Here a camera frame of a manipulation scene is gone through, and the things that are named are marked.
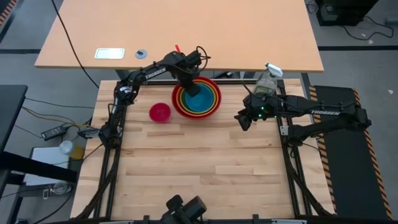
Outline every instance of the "blue bowl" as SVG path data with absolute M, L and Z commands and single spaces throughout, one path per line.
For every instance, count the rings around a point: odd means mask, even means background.
M 204 84 L 199 83 L 200 92 L 192 97 L 187 92 L 184 92 L 184 105 L 190 110 L 200 113 L 211 108 L 214 97 L 210 88 Z

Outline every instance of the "cable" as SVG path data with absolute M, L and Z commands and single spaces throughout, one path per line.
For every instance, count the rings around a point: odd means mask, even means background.
M 26 131 L 27 133 L 29 133 L 29 134 L 31 134 L 31 135 L 34 135 L 34 136 L 37 137 L 37 138 L 43 138 L 42 136 L 38 136 L 38 135 L 36 135 L 36 134 L 34 134 L 34 133 L 32 133 L 32 132 L 30 132 L 30 131 L 24 129 L 24 128 L 21 128 L 20 126 L 18 126 L 18 125 L 16 125 L 16 124 L 14 124 L 14 126 L 17 127 L 17 128 L 19 128 L 19 129 L 21 129 L 21 130 L 23 130 L 23 131 Z
M 67 118 L 67 117 L 64 117 L 64 116 L 54 115 L 54 114 L 40 114 L 40 113 L 35 112 L 35 111 L 33 111 L 32 109 L 29 109 L 29 108 L 27 108 L 27 107 L 25 107 L 25 106 L 23 106 L 22 109 L 25 110 L 25 111 L 27 111 L 28 113 L 34 113 L 34 114 L 41 115 L 41 116 L 54 116 L 54 117 L 58 117 L 58 118 L 67 119 L 67 120 L 69 120 L 70 122 L 72 122 L 72 124 L 75 124 L 75 122 L 74 122 L 72 119 Z
M 314 149 L 316 149 L 316 150 L 319 151 L 319 148 L 317 148 L 317 147 L 315 147 L 315 146 L 311 146 L 310 144 L 307 144 L 307 143 L 304 143 L 304 142 L 303 142 L 303 145 L 310 146 L 310 147 L 312 147 L 312 148 L 314 148 Z
M 61 204 L 61 206 L 59 206 L 59 208 L 57 208 L 54 212 L 48 214 L 47 216 L 43 217 L 42 219 L 34 222 L 33 224 L 38 224 L 48 218 L 50 218 L 52 215 L 54 215 L 55 213 L 57 213 L 59 210 L 61 210 L 61 208 L 69 201 L 69 199 L 72 197 L 72 193 L 69 194 L 69 197 Z
M 67 163 L 67 162 L 74 162 L 74 161 L 82 161 L 82 162 L 84 162 L 84 160 L 87 159 L 87 157 L 91 156 L 92 153 L 94 153 L 95 151 L 97 151 L 97 149 L 99 149 L 101 146 L 103 146 L 103 144 L 100 144 L 97 148 L 95 148 L 91 153 L 89 153 L 89 154 L 88 154 L 86 157 L 84 157 L 83 159 L 71 159 L 70 161 L 59 162 L 59 163 L 51 164 L 51 165 L 59 165 L 59 164 L 64 164 L 64 163 Z
M 79 137 L 79 135 L 77 134 L 72 140 L 71 140 L 71 142 L 73 142 L 74 140 L 76 140 L 76 138 L 78 138 Z
M 88 73 L 86 72 L 85 68 L 84 68 L 83 65 L 80 63 L 80 60 L 79 60 L 79 58 L 77 57 L 77 54 L 76 54 L 76 52 L 75 52 L 75 48 L 73 47 L 72 41 L 70 40 L 70 37 L 69 37 L 68 31 L 67 31 L 67 28 L 65 27 L 65 24 L 63 23 L 63 21 L 62 21 L 62 19 L 61 19 L 61 15 L 60 15 L 60 13 L 58 12 L 58 9 L 57 9 L 57 6 L 56 6 L 55 3 L 54 3 L 54 0 L 51 0 L 51 3 L 52 3 L 52 5 L 53 5 L 53 7 L 54 7 L 55 12 L 57 13 L 58 18 L 60 19 L 60 22 L 61 22 L 61 24 L 62 24 L 62 27 L 63 27 L 63 29 L 64 29 L 64 31 L 65 31 L 65 34 L 66 34 L 67 37 L 68 37 L 68 41 L 69 41 L 70 47 L 72 48 L 73 54 L 75 55 L 76 60 L 77 60 L 77 62 L 78 62 L 79 65 L 80 65 L 80 68 L 84 71 L 84 73 L 85 73 L 86 76 L 91 80 L 91 82 L 92 82 L 97 88 L 99 88 L 99 86 L 97 85 L 97 83 L 95 83 L 94 80 L 88 75 Z
M 5 198 L 5 197 L 8 197 L 8 196 L 15 195 L 15 194 L 19 194 L 19 193 L 23 193 L 23 192 L 35 191 L 35 190 L 45 190 L 45 189 L 47 189 L 47 188 L 44 188 L 44 189 L 29 189 L 29 190 L 21 190 L 21 191 L 18 191 L 18 192 L 12 193 L 12 194 L 7 194 L 7 195 L 5 195 L 5 196 L 2 196 L 1 198 Z
M 45 104 L 48 104 L 48 105 L 53 105 L 53 106 L 61 106 L 61 107 L 66 107 L 66 108 L 85 108 L 85 109 L 94 109 L 93 107 L 90 107 L 90 106 L 68 106 L 68 105 L 58 105 L 58 104 L 55 104 L 55 103 L 49 103 L 49 102 L 46 102 L 46 101 L 34 100 L 34 99 L 31 99 L 31 98 L 28 98 L 28 97 L 25 97 L 25 99 L 27 99 L 27 100 L 31 100 L 31 101 L 36 101 L 36 102 L 39 102 L 39 103 L 45 103 Z
M 45 189 L 48 189 L 48 188 L 51 188 L 51 187 L 46 187 L 46 188 L 43 188 L 43 189 L 27 189 L 27 190 L 20 190 L 20 191 L 18 191 L 18 192 L 15 192 L 15 193 L 12 193 L 12 194 L 7 194 L 7 195 L 2 196 L 2 197 L 0 197 L 0 198 L 5 198 L 5 197 L 8 197 L 8 196 L 15 195 L 15 194 L 19 194 L 19 193 L 23 193 L 23 192 L 36 191 L 36 190 L 45 190 Z
M 311 0 L 310 2 L 306 3 L 306 5 L 305 5 L 305 7 L 307 7 L 307 11 L 308 11 L 310 14 L 313 14 L 313 13 L 315 13 L 315 12 L 318 11 L 318 6 L 317 6 L 317 5 L 314 5 L 314 4 L 311 4 L 311 2 L 313 2 L 313 1 L 314 1 L 314 0 Z M 315 7 L 315 10 L 311 11 L 311 10 L 310 10 L 310 6 Z
M 346 31 L 346 33 L 347 33 L 350 37 L 352 37 L 352 38 L 354 38 L 354 39 L 357 39 L 357 40 L 370 40 L 370 38 L 372 38 L 372 36 L 375 35 L 375 34 L 380 34 L 380 35 L 383 35 L 384 37 L 393 38 L 393 36 L 394 36 L 394 28 L 392 28 L 391 26 L 386 26 L 386 25 L 377 23 L 377 22 L 375 22 L 372 18 L 370 18 L 369 16 L 364 16 L 364 18 L 370 19 L 370 20 L 371 20 L 373 23 L 375 23 L 376 25 L 379 25 L 379 26 L 386 27 L 386 28 L 390 29 L 390 30 L 391 30 L 391 35 L 383 34 L 383 33 L 381 33 L 381 32 L 374 32 L 374 33 L 371 34 L 368 38 L 360 38 L 360 37 L 355 37 L 355 36 L 351 35 L 350 32 L 348 32 L 348 29 L 347 29 L 345 26 L 341 26 L 341 25 L 339 25 L 339 26 L 342 27 L 342 28 L 344 28 L 344 30 Z
M 307 144 L 307 143 L 304 143 L 304 142 L 302 142 L 302 144 L 303 144 L 303 145 L 306 145 L 306 146 L 309 146 L 309 147 L 312 147 L 312 148 L 316 149 L 318 152 L 320 152 L 319 148 L 317 148 L 317 147 L 315 147 L 315 146 L 311 146 L 311 145 L 309 145 L 309 144 Z M 292 148 L 292 150 L 290 150 L 290 153 L 289 153 L 289 154 L 290 154 L 291 158 L 294 158 L 295 155 L 294 155 L 293 147 L 291 146 L 291 148 Z
M 83 127 L 83 128 L 89 128 L 89 127 L 90 127 L 89 125 L 86 125 L 86 124 L 76 124 L 73 120 L 71 120 L 70 118 L 66 118 L 66 117 L 64 117 L 64 116 L 53 115 L 53 114 L 40 114 L 40 113 L 35 112 L 35 111 L 32 111 L 31 109 L 26 108 L 26 107 L 24 107 L 24 106 L 22 107 L 22 109 L 25 110 L 26 112 L 30 113 L 31 115 L 35 116 L 36 118 L 46 119 L 46 120 L 48 120 L 48 121 L 58 121 L 58 122 L 62 122 L 62 123 L 64 123 L 64 124 L 70 124 L 70 125 L 72 125 L 72 126 L 78 126 L 78 127 Z M 64 118 L 64 119 L 67 119 L 67 120 L 71 121 L 71 123 L 66 122 L 66 121 L 62 121 L 62 120 L 60 120 L 60 119 L 44 118 L 44 117 L 38 116 L 37 114 L 38 114 L 38 115 L 41 115 L 41 116 L 55 116 L 55 117 L 59 117 L 59 118 Z

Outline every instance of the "red marker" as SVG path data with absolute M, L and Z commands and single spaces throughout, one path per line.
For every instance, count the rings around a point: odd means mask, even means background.
M 178 44 L 175 45 L 175 49 L 177 50 L 178 53 L 181 53 L 180 47 L 178 46 Z

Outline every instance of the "wooden table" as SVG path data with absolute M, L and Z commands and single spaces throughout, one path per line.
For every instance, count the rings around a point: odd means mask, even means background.
M 197 45 L 211 56 L 207 69 L 323 72 L 304 0 L 65 0 L 60 15 L 86 68 L 135 69 Z M 122 60 L 98 60 L 98 48 L 124 48 Z M 135 53 L 145 49 L 139 60 Z M 79 68 L 58 18 L 36 67 Z
M 107 120 L 115 83 L 101 82 L 93 126 L 101 127 Z M 285 80 L 285 85 L 287 94 L 303 96 L 300 80 Z M 159 219 L 167 211 L 166 201 L 175 194 L 185 202 L 199 195 L 208 208 L 203 218 L 251 218 L 255 213 L 260 218 L 294 216 L 276 120 L 253 123 L 249 131 L 242 131 L 233 116 L 243 108 L 247 91 L 242 85 L 219 87 L 221 106 L 203 121 L 186 119 L 174 110 L 170 99 L 173 86 L 141 87 L 135 104 L 127 109 L 113 220 L 142 220 L 143 215 Z M 172 107 L 170 123 L 150 120 L 149 108 L 157 102 Z M 311 123 L 309 116 L 293 122 Z M 305 142 L 317 145 L 314 139 Z M 99 144 L 98 138 L 89 140 L 86 154 Z M 333 212 L 319 152 L 308 146 L 299 150 L 308 188 Z M 95 193 L 103 154 L 102 147 L 84 161 L 71 217 L 78 215 Z M 300 192 L 298 195 L 303 212 Z

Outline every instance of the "red bowl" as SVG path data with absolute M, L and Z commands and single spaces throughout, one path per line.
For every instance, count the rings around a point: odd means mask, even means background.
M 170 120 L 171 108 L 165 103 L 156 103 L 149 110 L 149 117 L 156 123 L 166 123 Z
M 212 89 L 214 89 L 215 93 L 217 94 L 218 101 L 216 102 L 214 107 L 211 109 L 211 113 L 206 113 L 204 115 L 200 115 L 200 114 L 191 114 L 189 111 L 184 110 L 179 105 L 179 102 L 177 102 L 177 101 L 180 100 L 180 95 L 179 94 L 182 92 L 182 91 L 179 91 L 179 89 L 181 88 L 180 85 L 176 85 L 174 87 L 174 90 L 173 90 L 173 93 L 172 93 L 172 103 L 173 103 L 173 106 L 174 106 L 175 110 L 180 115 L 182 115 L 182 116 L 184 116 L 186 118 L 189 118 L 189 119 L 205 119 L 205 118 L 211 116 L 220 107 L 220 104 L 221 104 L 221 91 L 220 91 L 220 88 L 218 88 L 218 85 L 215 82 L 213 82 L 212 80 L 210 80 L 209 78 L 197 77 L 196 79 L 194 79 L 194 82 L 195 82 L 195 80 L 203 80 L 205 82 L 208 82 L 211 85 Z

